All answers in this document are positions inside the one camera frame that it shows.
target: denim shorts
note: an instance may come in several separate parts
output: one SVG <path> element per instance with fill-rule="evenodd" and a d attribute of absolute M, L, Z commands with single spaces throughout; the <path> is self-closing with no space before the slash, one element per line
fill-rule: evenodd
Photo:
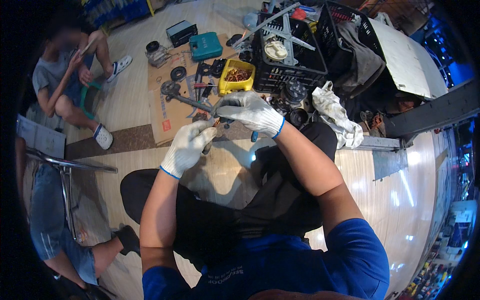
<path fill-rule="evenodd" d="M 92 67 L 93 57 L 93 54 L 85 55 L 84 64 L 88 69 Z M 76 107 L 80 107 L 80 102 L 82 101 L 82 87 L 84 87 L 84 85 L 78 79 L 78 70 L 75 70 L 70 76 L 70 80 L 63 90 L 63 94 L 70 98 Z"/>
<path fill-rule="evenodd" d="M 97 285 L 92 249 L 79 245 L 65 219 L 60 173 L 42 164 L 35 175 L 30 209 L 30 235 L 42 261 L 54 258 L 63 250 L 80 278 Z"/>

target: cardboard sheet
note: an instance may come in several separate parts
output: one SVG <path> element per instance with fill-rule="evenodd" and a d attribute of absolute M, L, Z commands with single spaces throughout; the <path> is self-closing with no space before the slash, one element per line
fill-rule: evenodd
<path fill-rule="evenodd" d="M 227 47 L 225 43 L 228 41 L 226 34 L 218 35 L 218 40 L 223 46 L 223 53 L 220 57 L 206 60 L 205 63 L 212 65 L 215 59 L 238 59 L 237 53 L 231 48 Z M 152 131 L 155 143 L 157 145 L 163 144 L 172 140 L 178 129 L 183 125 L 191 124 L 192 118 L 197 113 L 207 115 L 210 122 L 214 122 L 213 118 L 205 111 L 193 108 L 188 104 L 182 103 L 176 99 L 170 102 L 166 101 L 166 96 L 160 93 L 160 87 L 165 81 L 171 80 L 170 72 L 173 68 L 183 66 L 187 69 L 187 77 L 182 80 L 180 84 L 180 94 L 184 97 L 195 100 L 196 89 L 193 88 L 195 83 L 195 73 L 197 72 L 198 63 L 192 60 L 191 53 L 182 53 L 182 51 L 190 51 L 190 45 L 187 43 L 178 48 L 171 49 L 169 54 L 171 58 L 161 68 L 157 69 L 148 64 L 148 91 L 149 91 L 149 106 L 150 119 L 152 120 Z M 213 76 L 203 76 L 203 83 L 218 84 L 217 78 Z M 212 88 L 212 92 L 206 103 L 207 106 L 212 107 L 220 97 L 218 96 L 217 88 Z"/>

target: green plastic stool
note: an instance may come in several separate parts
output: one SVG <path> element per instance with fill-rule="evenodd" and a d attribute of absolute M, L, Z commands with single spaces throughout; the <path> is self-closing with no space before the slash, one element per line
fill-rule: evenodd
<path fill-rule="evenodd" d="M 88 83 L 88 87 L 84 86 L 82 87 L 82 90 L 81 90 L 81 98 L 80 98 L 80 108 L 84 111 L 84 114 L 90 119 L 90 120 L 93 120 L 95 117 L 94 115 L 92 115 L 90 112 L 88 112 L 86 109 L 85 109 L 85 97 L 87 96 L 87 91 L 88 89 L 93 86 L 95 87 L 97 90 L 101 90 L 102 89 L 102 86 L 99 85 L 98 83 L 96 83 L 95 81 L 92 81 L 92 82 L 89 82 Z"/>

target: white knit glove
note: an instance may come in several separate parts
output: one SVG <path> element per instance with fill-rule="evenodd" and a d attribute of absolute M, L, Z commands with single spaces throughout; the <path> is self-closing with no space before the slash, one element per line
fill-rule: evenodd
<path fill-rule="evenodd" d="M 285 122 L 273 107 L 254 91 L 235 92 L 225 95 L 212 108 L 214 118 L 225 117 L 240 121 L 252 131 L 263 132 L 276 138 Z"/>
<path fill-rule="evenodd" d="M 183 172 L 198 162 L 205 146 L 216 136 L 216 128 L 207 121 L 182 126 L 168 150 L 160 168 L 180 179 Z"/>

